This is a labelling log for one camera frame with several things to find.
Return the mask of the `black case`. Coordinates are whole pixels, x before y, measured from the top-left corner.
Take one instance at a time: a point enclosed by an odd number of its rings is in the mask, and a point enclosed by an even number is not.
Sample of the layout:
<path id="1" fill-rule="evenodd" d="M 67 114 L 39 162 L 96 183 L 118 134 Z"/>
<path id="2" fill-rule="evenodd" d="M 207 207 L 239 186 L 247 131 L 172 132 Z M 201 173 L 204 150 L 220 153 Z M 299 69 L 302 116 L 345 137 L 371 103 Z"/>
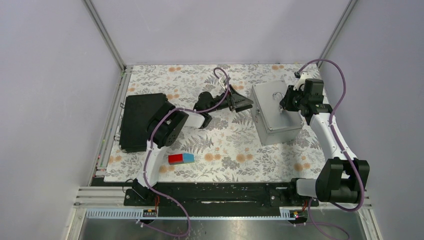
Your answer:
<path id="1" fill-rule="evenodd" d="M 164 93 L 129 95 L 125 98 L 118 144 L 122 152 L 146 151 L 149 121 L 167 100 Z"/>

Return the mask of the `grey metal box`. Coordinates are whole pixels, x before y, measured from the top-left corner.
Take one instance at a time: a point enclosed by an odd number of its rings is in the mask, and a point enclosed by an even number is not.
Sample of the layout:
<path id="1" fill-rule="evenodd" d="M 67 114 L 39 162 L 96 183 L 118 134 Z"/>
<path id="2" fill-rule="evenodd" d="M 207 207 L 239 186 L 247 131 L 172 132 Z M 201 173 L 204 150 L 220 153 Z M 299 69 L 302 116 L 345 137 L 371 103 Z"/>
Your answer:
<path id="1" fill-rule="evenodd" d="M 283 80 L 257 83 L 251 88 L 250 112 L 262 146 L 292 141 L 303 127 L 300 113 L 280 106 L 287 88 Z"/>

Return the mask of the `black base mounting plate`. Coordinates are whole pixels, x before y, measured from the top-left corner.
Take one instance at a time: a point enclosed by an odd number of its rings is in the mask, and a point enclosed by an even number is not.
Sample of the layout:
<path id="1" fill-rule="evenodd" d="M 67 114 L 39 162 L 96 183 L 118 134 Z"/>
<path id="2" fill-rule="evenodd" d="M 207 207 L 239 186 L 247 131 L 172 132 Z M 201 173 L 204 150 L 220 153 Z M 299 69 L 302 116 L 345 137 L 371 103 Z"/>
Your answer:
<path id="1" fill-rule="evenodd" d="M 282 209 L 302 210 L 307 197 L 289 182 L 159 182 L 152 189 L 134 182 L 125 206 L 152 207 L 159 217 L 278 217 Z"/>

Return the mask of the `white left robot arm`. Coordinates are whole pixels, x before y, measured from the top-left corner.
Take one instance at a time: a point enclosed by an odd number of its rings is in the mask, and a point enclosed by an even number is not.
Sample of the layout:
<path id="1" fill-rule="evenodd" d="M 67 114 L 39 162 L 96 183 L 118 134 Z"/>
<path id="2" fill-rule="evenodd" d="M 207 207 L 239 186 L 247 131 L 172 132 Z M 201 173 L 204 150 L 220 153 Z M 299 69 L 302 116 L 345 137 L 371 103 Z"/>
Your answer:
<path id="1" fill-rule="evenodd" d="M 166 100 L 147 125 L 147 156 L 136 177 L 142 186 L 136 192 L 136 199 L 144 206 L 154 202 L 155 192 L 151 187 L 159 180 L 159 168 L 165 152 L 184 127 L 204 129 L 212 121 L 211 112 L 229 109 L 239 113 L 251 109 L 253 103 L 253 100 L 238 93 L 232 85 L 215 97 L 207 91 L 200 93 L 194 109 L 176 107 Z"/>

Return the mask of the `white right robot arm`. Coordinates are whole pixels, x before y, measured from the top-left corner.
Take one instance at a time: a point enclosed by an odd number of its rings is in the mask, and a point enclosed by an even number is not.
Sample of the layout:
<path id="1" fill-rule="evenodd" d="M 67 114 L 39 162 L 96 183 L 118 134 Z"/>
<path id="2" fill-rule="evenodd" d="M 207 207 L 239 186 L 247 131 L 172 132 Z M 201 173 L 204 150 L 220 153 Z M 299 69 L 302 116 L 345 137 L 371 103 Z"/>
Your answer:
<path id="1" fill-rule="evenodd" d="M 370 165 L 360 160 L 348 148 L 336 122 L 333 108 L 324 103 L 324 82 L 320 79 L 301 79 L 289 85 L 280 108 L 286 112 L 299 113 L 312 129 L 321 146 L 326 162 L 317 178 L 294 178 L 287 191 L 287 201 L 293 206 L 301 205 L 307 198 L 320 202 L 356 204 L 365 200 L 365 187 Z"/>

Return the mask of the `red blue box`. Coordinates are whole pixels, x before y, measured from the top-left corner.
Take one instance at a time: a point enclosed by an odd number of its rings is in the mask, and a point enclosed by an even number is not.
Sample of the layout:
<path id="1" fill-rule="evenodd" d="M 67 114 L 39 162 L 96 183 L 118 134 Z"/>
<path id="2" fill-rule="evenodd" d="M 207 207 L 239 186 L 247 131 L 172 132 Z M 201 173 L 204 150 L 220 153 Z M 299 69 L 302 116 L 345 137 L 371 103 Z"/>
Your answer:
<path id="1" fill-rule="evenodd" d="M 189 164 L 195 161 L 195 156 L 191 153 L 172 154 L 168 156 L 170 165 Z"/>

